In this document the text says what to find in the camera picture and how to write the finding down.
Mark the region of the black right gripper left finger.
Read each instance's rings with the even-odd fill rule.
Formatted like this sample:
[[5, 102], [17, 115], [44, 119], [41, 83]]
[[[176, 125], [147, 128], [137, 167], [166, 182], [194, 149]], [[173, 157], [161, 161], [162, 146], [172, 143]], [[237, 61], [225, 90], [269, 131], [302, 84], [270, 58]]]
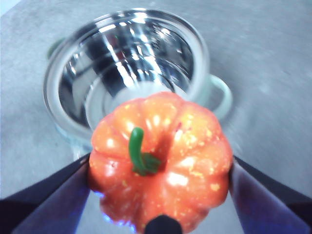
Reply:
[[0, 201], [2, 234], [73, 234], [88, 199], [89, 155]]

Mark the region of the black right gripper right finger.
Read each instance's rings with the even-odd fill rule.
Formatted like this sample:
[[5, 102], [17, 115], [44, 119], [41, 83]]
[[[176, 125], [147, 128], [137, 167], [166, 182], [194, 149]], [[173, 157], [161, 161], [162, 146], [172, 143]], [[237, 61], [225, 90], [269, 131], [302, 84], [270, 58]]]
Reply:
[[310, 234], [312, 199], [234, 157], [230, 194], [246, 234]]

